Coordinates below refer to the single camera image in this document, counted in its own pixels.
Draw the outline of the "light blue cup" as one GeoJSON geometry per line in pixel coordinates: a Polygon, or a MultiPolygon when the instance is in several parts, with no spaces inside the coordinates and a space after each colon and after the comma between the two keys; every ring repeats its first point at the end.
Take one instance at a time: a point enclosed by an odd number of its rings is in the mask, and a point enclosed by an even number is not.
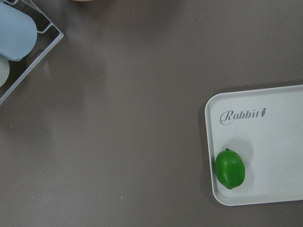
{"type": "Polygon", "coordinates": [[[0,4],[0,55],[10,61],[19,61],[34,48],[37,27],[27,14],[0,4]]]}

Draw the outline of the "white dish rack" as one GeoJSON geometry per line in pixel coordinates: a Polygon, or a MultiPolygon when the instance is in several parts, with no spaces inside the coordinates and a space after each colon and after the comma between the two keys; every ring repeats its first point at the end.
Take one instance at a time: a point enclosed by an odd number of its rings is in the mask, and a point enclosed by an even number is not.
{"type": "Polygon", "coordinates": [[[0,87],[0,101],[3,103],[34,67],[59,43],[63,32],[31,0],[2,0],[30,16],[37,27],[37,40],[32,51],[19,61],[10,61],[9,77],[0,87]]]}

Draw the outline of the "green lime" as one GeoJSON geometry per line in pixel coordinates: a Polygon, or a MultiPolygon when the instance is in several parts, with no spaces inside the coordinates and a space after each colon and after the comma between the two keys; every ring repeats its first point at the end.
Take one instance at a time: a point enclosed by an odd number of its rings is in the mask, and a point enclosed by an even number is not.
{"type": "Polygon", "coordinates": [[[233,150],[221,151],[214,162],[217,180],[227,189],[240,186],[245,180],[245,166],[242,158],[233,150]]]}

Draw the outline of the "white rabbit tray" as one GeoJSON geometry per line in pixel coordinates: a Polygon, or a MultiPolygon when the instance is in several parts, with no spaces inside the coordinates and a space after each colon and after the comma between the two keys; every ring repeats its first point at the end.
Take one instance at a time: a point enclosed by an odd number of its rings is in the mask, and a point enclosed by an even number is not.
{"type": "Polygon", "coordinates": [[[226,206],[303,198],[303,87],[220,93],[205,106],[212,191],[226,206]],[[214,172],[229,148],[243,160],[245,179],[227,189],[214,172]]]}

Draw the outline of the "pale green cup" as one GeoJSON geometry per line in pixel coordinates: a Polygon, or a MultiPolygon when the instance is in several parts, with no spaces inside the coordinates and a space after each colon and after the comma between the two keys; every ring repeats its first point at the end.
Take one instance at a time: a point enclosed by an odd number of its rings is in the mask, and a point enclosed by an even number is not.
{"type": "Polygon", "coordinates": [[[0,57],[0,87],[5,84],[9,77],[10,66],[7,59],[0,57]]]}

